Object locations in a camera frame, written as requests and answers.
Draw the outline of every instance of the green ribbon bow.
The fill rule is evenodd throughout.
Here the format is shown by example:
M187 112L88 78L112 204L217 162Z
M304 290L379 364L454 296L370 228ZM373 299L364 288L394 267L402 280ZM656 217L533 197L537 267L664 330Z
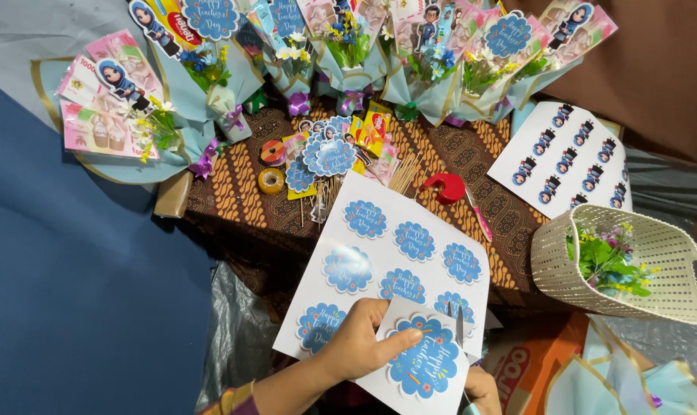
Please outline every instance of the green ribbon bow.
M263 87L260 86L247 100L243 101L243 108L245 108L249 114L255 114L258 110L265 107L266 103L266 92L264 92Z
M412 101L408 102L407 105L397 104L395 106L395 115L397 116L398 120L402 121L417 120L420 112L415 108L417 108L417 105Z

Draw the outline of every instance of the table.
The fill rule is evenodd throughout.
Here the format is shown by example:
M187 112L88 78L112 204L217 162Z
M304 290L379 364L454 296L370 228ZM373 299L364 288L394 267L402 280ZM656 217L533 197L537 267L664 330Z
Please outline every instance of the table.
M299 200L288 201L286 189L273 196L261 193L256 179L266 166L258 155L267 140L293 135L301 120L335 115L334 100L313 98L311 103L309 117L290 119L283 108L262 108L247 116L253 136L227 147L207 181L194 179L185 213L187 221L213 242L214 255L227 260L243 283L264 298L273 320L286 313L319 231L309 220L307 205L302 226ZM363 111L356 115L364 116ZM509 118L496 126L477 121L463 128L446 124L434 128L423 120L405 122L393 117L388 132L392 144L400 148L400 158L410 151L423 156L421 173L406 196L415 195L426 168L426 177L439 171L458 174L472 190L491 227L491 243L482 236L468 200L443 205L432 191L422 191L416 201L482 243L489 254L491 304L576 309L543 295L532 282L530 244L546 217L485 175L510 140Z

